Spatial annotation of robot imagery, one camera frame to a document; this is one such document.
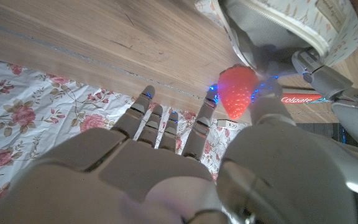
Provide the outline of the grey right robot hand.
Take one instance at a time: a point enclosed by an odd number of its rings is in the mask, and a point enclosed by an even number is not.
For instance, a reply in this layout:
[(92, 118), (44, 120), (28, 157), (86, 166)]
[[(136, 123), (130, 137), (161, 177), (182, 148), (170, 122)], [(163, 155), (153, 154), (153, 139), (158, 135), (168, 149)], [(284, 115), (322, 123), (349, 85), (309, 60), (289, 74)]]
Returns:
[(134, 139), (155, 90), (148, 86), (111, 128), (89, 129), (17, 174), (0, 223), (357, 223), (354, 196), (323, 140), (298, 128), (269, 80), (252, 95), (252, 125), (228, 145), (217, 177), (200, 162), (216, 104), (209, 91), (181, 154), (161, 108)]

